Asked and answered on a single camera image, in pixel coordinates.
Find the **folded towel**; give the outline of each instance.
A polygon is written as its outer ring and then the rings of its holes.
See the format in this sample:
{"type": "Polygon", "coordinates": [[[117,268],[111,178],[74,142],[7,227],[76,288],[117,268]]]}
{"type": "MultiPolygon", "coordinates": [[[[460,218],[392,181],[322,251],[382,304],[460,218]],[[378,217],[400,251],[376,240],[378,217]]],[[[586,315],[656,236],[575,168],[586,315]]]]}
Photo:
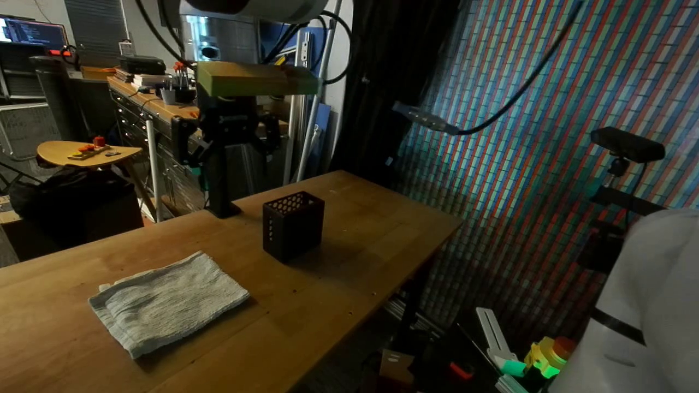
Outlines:
{"type": "Polygon", "coordinates": [[[101,285],[89,299],[109,335],[141,359],[201,330],[250,292],[205,254],[101,285]]]}

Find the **black pen holder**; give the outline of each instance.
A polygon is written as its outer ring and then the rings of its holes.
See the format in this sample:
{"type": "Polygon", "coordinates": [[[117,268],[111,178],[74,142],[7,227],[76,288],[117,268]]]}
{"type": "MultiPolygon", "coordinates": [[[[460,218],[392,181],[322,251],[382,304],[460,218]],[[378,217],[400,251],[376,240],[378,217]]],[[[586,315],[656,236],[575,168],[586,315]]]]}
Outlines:
{"type": "Polygon", "coordinates": [[[262,205],[262,246],[286,263],[322,244],[326,202],[309,193],[262,205]]]}

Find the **wooden table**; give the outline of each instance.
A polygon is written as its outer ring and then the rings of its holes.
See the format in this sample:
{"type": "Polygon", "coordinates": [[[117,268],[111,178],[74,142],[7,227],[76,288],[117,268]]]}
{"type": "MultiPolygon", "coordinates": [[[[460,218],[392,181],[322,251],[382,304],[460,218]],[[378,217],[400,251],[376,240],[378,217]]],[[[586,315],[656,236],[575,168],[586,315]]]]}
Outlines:
{"type": "Polygon", "coordinates": [[[0,268],[0,390],[289,390],[450,237],[456,220],[347,172],[239,199],[0,268]],[[262,251],[262,202],[326,201],[323,242],[291,265],[262,251]],[[99,283],[210,254],[251,302],[132,360],[93,315],[99,283]]]}

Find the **striped fabric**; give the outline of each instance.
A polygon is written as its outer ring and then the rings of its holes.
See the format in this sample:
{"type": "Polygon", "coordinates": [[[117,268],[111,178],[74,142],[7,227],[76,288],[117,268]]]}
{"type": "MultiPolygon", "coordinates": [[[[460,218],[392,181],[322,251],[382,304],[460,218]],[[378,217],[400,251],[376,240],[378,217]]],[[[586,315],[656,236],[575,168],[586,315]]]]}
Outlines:
{"type": "MultiPolygon", "coordinates": [[[[575,0],[472,0],[427,110],[461,128],[498,112],[561,31],[575,0]]],[[[619,127],[667,147],[637,197],[699,207],[699,3],[586,3],[530,91],[489,128],[453,137],[414,127],[397,190],[464,218],[425,296],[438,324],[489,306],[504,335],[576,336],[605,275],[576,265],[591,222],[622,209],[588,199],[610,153],[591,132],[619,127]]],[[[619,181],[629,188],[641,166],[619,181]]]]}

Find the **white cloth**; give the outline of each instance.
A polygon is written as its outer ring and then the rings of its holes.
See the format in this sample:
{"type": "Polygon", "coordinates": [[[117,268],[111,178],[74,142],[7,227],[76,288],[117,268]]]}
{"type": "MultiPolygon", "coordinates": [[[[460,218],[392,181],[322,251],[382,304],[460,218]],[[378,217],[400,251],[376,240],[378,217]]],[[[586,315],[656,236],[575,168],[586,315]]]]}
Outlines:
{"type": "Polygon", "coordinates": [[[89,299],[109,335],[141,359],[201,330],[250,292],[205,254],[101,285],[89,299]]]}

